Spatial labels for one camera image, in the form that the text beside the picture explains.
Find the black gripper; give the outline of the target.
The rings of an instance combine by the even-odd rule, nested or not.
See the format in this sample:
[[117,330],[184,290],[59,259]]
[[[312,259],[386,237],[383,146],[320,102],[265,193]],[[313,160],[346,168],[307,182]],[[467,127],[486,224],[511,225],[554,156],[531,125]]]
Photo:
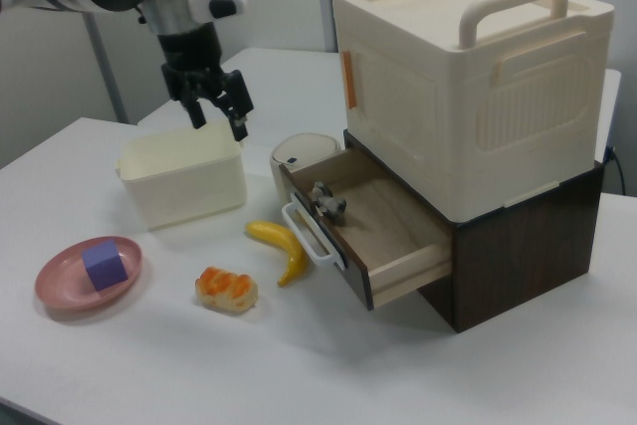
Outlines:
[[168,93],[181,100],[192,126],[199,129],[206,118],[196,95],[186,91],[186,82],[194,82],[193,92],[222,111],[229,121],[234,139],[248,136],[247,116],[254,106],[240,71],[225,73],[220,66],[221,44],[215,26],[206,23],[182,34],[159,35],[165,63],[161,71]]

